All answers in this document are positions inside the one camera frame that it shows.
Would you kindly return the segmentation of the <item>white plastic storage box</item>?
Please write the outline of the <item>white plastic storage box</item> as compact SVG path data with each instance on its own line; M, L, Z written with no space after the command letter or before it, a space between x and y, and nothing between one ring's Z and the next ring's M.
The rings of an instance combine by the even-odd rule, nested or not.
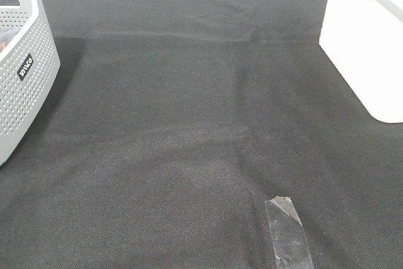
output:
M402 0L327 0L319 45L374 119L402 122Z

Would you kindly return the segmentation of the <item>black table cloth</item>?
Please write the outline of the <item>black table cloth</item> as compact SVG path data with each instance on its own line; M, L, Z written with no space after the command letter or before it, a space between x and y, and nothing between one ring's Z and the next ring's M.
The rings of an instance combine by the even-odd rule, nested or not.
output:
M402 267L402 127L318 45L327 0L42 0L60 57L1 168L2 268Z

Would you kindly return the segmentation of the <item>clear adhesive tape strip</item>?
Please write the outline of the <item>clear adhesive tape strip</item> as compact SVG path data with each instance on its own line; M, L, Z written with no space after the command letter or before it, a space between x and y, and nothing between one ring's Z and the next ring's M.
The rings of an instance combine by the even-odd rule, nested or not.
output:
M276 267L314 269L304 227L289 197L265 201Z

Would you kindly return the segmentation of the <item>grey cloth in basket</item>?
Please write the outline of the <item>grey cloth in basket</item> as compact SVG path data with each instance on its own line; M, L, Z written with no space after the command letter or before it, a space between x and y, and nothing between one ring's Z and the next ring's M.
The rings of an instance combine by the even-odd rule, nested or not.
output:
M21 28L6 27L1 29L1 55L7 55L19 42Z

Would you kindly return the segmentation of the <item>grey perforated laundry basket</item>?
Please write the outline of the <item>grey perforated laundry basket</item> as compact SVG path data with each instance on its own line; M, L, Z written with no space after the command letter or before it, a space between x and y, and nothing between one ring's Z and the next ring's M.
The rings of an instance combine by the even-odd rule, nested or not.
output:
M1 6L1 30L16 29L1 51L1 162L30 128L60 68L42 0Z

